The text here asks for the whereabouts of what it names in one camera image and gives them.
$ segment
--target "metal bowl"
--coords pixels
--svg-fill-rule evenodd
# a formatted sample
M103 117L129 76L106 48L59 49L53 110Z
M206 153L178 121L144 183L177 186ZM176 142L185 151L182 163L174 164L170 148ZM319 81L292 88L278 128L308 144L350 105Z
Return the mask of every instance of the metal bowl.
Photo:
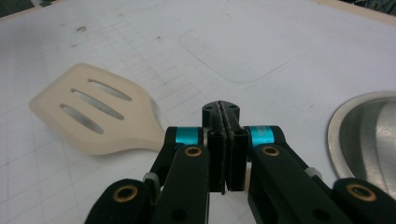
M396 91L363 94L344 103L328 131L339 177L356 177L396 199Z

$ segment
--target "spatula head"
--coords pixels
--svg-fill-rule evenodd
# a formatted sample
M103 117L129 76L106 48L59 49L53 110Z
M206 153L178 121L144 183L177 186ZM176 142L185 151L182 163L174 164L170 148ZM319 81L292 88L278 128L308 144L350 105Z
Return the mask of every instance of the spatula head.
M33 112L74 147L94 155L133 148L159 151L164 131L146 91L106 70L79 63L31 102Z

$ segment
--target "metal bolt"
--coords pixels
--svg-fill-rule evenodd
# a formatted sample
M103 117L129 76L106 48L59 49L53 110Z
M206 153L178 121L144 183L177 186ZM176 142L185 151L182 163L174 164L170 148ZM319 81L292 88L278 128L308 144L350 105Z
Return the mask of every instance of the metal bolt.
M202 150L198 147L188 147L184 150L189 157L198 157L202 154Z
M353 197L360 199L362 201L373 202L376 200L375 193L372 190L364 187L363 185L349 184L346 186L346 190Z
M131 201L136 195L137 187L135 185L125 185L114 191L113 200L117 203L126 203Z
M267 156L278 156L280 152L276 147L263 147L262 153Z

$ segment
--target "white surface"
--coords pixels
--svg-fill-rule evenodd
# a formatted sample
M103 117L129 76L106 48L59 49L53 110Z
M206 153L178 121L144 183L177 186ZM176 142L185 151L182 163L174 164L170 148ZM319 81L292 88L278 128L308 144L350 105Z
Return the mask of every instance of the white surface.
M107 186L142 179L156 158L86 155L33 115L29 101L75 63L143 86L164 128L199 126L204 104L233 102L241 124L280 126L331 185L328 122L354 96L395 89L395 37L309 0L67 0L2 21L0 223L82 223ZM209 222L254 223L246 193L213 194Z

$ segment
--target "spatula slot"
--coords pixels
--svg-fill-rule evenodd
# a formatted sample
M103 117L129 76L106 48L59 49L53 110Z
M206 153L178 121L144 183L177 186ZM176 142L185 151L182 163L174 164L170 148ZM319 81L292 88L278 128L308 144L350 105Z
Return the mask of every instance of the spatula slot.
M107 93L110 94L110 95L113 95L113 96L115 96L115 97L118 97L118 98L120 98L121 100L124 100L124 101L132 101L132 98L131 98L131 97L129 97L129 96L126 95L125 93L123 93L123 92L121 92L121 91L119 91L119 90L117 90L117 89L115 89L115 88L112 88L112 87L110 87L110 86L108 86L108 85L106 85L106 84L104 84L104 83L101 83L101 82L96 81L96 80L93 80L93 79L88 79L88 81L89 81L93 86L95 86L95 87L101 89L102 91L107 92Z
M77 121L78 123L84 125L86 128L90 129L93 132L103 134L104 131L103 129L95 122L93 122L91 119L89 119L87 116L81 114L79 111L74 109L73 107L70 107L68 105L61 105L61 109L68 114L72 119Z
M77 90L74 90L74 89L72 89L71 92L73 92L79 99L81 99L84 102L92 105L96 109L108 114L109 116L111 116L111 117L113 117L115 119L119 119L119 120L123 120L124 119L124 116L121 115L119 112L117 112L116 110L114 110L110 106L103 104L99 100L91 97L90 95L85 94L82 91L77 91Z

